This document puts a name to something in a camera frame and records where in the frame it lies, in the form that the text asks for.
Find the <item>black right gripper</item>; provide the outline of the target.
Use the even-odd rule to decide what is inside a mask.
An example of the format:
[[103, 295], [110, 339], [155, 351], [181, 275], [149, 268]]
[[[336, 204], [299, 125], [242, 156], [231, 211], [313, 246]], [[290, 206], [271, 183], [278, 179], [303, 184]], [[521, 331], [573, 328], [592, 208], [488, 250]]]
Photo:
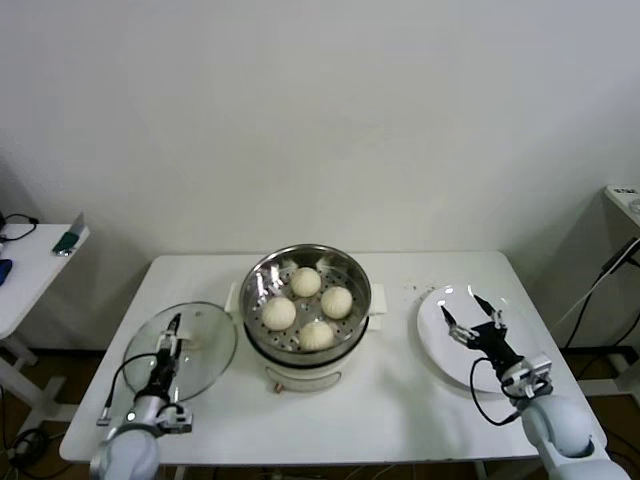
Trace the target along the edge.
[[524, 357], [517, 354], [506, 341], [507, 327], [503, 320], [503, 311], [496, 309], [488, 300], [477, 294], [474, 294], [473, 298], [492, 322], [468, 329], [458, 324], [449, 310], [441, 306], [449, 335], [465, 347], [483, 352], [496, 373], [505, 373]]

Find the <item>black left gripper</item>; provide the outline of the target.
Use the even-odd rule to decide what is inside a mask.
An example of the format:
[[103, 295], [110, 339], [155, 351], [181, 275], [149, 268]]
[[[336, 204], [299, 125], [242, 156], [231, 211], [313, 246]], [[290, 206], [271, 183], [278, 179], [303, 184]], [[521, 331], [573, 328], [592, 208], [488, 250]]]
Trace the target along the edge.
[[161, 331], [157, 341], [156, 365], [152, 369], [144, 387], [146, 396], [168, 396], [170, 387], [179, 368], [179, 359], [171, 353], [179, 350], [180, 339], [177, 335], [178, 315], [175, 315], [168, 326]]

